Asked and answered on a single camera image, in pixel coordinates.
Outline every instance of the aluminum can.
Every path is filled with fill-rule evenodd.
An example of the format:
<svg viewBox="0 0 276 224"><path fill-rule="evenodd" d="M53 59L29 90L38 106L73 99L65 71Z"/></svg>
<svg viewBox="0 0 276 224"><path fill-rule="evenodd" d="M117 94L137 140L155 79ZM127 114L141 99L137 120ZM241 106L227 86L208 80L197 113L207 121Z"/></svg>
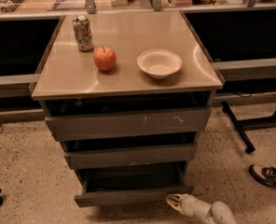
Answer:
<svg viewBox="0 0 276 224"><path fill-rule="evenodd" d="M86 16L76 16L73 18L73 27L78 49L81 51L93 49L89 19Z"/></svg>

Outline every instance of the can lid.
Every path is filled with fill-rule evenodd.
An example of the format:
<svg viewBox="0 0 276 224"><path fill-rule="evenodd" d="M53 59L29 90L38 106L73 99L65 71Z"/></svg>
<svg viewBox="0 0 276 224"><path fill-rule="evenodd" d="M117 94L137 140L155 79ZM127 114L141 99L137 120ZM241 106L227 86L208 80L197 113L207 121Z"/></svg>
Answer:
<svg viewBox="0 0 276 224"><path fill-rule="evenodd" d="M85 21L88 18L86 16L80 15L73 18L73 21Z"/></svg>

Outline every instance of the black panel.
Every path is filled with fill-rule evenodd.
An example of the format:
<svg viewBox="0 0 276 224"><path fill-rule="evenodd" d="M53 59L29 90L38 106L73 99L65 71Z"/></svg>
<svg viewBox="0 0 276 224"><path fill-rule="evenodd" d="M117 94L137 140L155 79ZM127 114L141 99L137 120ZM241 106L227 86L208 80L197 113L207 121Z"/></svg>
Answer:
<svg viewBox="0 0 276 224"><path fill-rule="evenodd" d="M182 185L178 169L178 163L90 169L86 171L86 192L156 189Z"/></svg>
<svg viewBox="0 0 276 224"><path fill-rule="evenodd" d="M276 78L250 79L243 81L227 81L221 91L222 92L274 92L276 91Z"/></svg>
<svg viewBox="0 0 276 224"><path fill-rule="evenodd" d="M215 62L276 58L276 10L185 14Z"/></svg>
<svg viewBox="0 0 276 224"><path fill-rule="evenodd" d="M0 98L0 111L41 108L40 104L33 101L31 96L18 96Z"/></svg>
<svg viewBox="0 0 276 224"><path fill-rule="evenodd" d="M58 21L0 21L0 76L33 74Z"/></svg>

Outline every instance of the scratch mark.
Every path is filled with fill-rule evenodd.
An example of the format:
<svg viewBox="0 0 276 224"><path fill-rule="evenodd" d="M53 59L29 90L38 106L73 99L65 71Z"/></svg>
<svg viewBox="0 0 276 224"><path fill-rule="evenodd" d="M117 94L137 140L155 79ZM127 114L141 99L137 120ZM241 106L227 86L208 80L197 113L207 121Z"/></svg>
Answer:
<svg viewBox="0 0 276 224"><path fill-rule="evenodd" d="M177 119L178 121L180 121L180 122L182 122L182 123L184 122L184 121L183 121L182 119L180 119L178 116L173 116L173 118L174 118L174 119Z"/></svg>

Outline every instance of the drawer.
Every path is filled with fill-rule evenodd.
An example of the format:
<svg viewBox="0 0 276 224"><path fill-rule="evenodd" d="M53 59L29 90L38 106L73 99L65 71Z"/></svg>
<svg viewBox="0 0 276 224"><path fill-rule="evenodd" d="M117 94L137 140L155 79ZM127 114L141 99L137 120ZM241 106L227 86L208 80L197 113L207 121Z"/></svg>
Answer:
<svg viewBox="0 0 276 224"><path fill-rule="evenodd" d="M211 108L47 117L56 141L202 131Z"/></svg>
<svg viewBox="0 0 276 224"><path fill-rule="evenodd" d="M170 193L190 194L181 163L159 163L83 170L79 207L164 201Z"/></svg>
<svg viewBox="0 0 276 224"><path fill-rule="evenodd" d="M106 138L65 142L65 159L71 169L141 165L194 158L196 133Z"/></svg>
<svg viewBox="0 0 276 224"><path fill-rule="evenodd" d="M205 107L208 105L211 96L212 93L210 91L191 91L49 100L45 103L49 114L55 117L161 110L169 108Z"/></svg>

